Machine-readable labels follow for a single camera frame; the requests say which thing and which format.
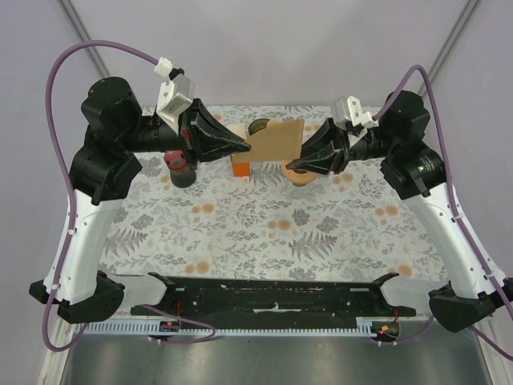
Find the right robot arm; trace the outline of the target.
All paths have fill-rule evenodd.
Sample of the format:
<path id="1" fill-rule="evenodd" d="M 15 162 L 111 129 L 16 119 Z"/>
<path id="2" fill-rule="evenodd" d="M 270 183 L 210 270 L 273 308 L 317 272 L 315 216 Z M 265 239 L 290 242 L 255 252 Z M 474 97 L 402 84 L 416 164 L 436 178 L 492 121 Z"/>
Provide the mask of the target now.
<path id="1" fill-rule="evenodd" d="M 390 107 L 374 119 L 358 99 L 342 99 L 287 164 L 294 172 L 338 174 L 356 160 L 381 159 L 385 181 L 421 221 L 449 275 L 448 282 L 391 276 L 367 295 L 376 315 L 394 307 L 431 313 L 450 332 L 473 326 L 512 302 L 512 280 L 482 249 L 447 181 L 442 157 L 423 141 L 430 113 L 412 91 L 388 96 Z"/>

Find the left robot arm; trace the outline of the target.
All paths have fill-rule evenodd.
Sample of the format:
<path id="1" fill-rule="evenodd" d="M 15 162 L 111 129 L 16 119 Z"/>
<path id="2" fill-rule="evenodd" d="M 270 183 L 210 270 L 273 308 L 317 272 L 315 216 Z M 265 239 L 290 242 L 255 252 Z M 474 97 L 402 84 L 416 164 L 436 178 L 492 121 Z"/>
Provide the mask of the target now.
<path id="1" fill-rule="evenodd" d="M 141 152 L 181 151 L 186 165 L 219 160 L 250 149 L 208 112 L 200 99 L 189 96 L 184 75 L 163 83 L 161 95 L 172 103 L 174 120 L 145 116 L 127 80 L 109 77 L 89 90 L 81 111 L 87 119 L 83 146 L 75 154 L 68 176 L 74 202 L 70 204 L 63 245 L 66 259 L 52 275 L 30 285 L 30 295 L 56 305 L 57 314 L 70 324 L 102 322 L 118 309 L 149 305 L 158 314 L 176 307 L 173 282 L 157 273 L 109 275 L 99 270 L 107 234 L 132 181 L 141 171 Z"/>

